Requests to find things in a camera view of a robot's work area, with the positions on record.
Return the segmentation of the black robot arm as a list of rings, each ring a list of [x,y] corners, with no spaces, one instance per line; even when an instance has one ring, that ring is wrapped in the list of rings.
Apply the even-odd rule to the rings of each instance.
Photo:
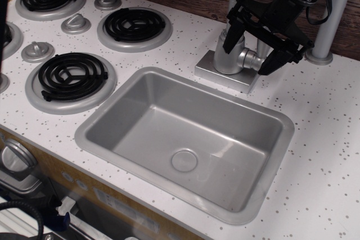
[[[299,62],[314,43],[296,25],[295,21],[317,0],[273,0],[262,3],[255,0],[236,0],[227,18],[230,28],[224,41],[229,54],[244,32],[269,45],[273,51],[261,64],[259,75],[269,75],[291,62]],[[327,13],[332,14],[332,1],[326,0]]]

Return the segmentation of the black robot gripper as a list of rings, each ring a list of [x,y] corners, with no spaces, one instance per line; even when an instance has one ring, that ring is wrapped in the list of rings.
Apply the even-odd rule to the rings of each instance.
[[[273,0],[262,3],[236,0],[227,18],[229,28],[223,49],[230,54],[244,32],[249,32],[273,48],[261,64],[259,75],[269,75],[288,62],[299,61],[314,42],[299,29],[296,19],[314,0]]]

